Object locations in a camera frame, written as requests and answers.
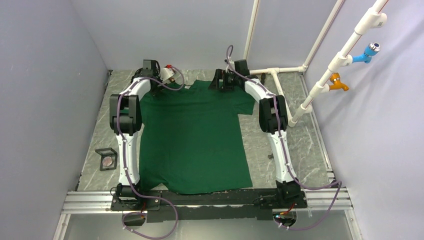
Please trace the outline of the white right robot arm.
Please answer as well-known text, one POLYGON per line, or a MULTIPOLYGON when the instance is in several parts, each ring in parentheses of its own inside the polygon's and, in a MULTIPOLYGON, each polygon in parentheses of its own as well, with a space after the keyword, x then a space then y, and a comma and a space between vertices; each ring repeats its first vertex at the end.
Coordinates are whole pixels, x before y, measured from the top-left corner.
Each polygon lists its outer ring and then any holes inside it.
POLYGON ((210 90, 228 92, 236 87, 249 94, 258 103, 258 123, 271 145, 276 170, 275 194, 271 200, 282 208, 299 206, 303 200, 301 186, 294 173, 287 143, 288 113, 283 95, 268 90, 261 79, 250 74, 245 59, 224 61, 226 69, 216 69, 210 90))

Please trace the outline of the round pink brooch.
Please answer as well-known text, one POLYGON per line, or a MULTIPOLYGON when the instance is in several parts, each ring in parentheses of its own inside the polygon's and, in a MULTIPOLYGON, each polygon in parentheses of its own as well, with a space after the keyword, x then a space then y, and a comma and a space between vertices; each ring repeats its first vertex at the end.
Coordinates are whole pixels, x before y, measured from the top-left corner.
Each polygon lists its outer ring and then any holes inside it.
POLYGON ((106 157, 104 157, 104 158, 103 158, 103 160, 102 160, 102 165, 103 165, 104 167, 109 167, 109 166, 111 166, 111 165, 113 164, 113 162, 114 162, 114 160, 113 160, 113 158, 112 158, 112 157, 110 157, 110 156, 106 156, 106 157))

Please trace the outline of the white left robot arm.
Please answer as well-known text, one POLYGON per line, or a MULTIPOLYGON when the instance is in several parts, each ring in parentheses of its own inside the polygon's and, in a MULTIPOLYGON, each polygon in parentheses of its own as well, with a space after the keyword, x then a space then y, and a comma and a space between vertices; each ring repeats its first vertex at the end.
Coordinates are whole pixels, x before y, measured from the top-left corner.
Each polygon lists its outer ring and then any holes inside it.
POLYGON ((109 98, 109 125, 115 133, 119 150, 119 179, 115 195, 131 210, 139 209, 144 196, 138 192, 140 174, 137 167, 137 137, 142 127, 140 99, 160 79, 157 60, 145 59, 130 85, 109 98))

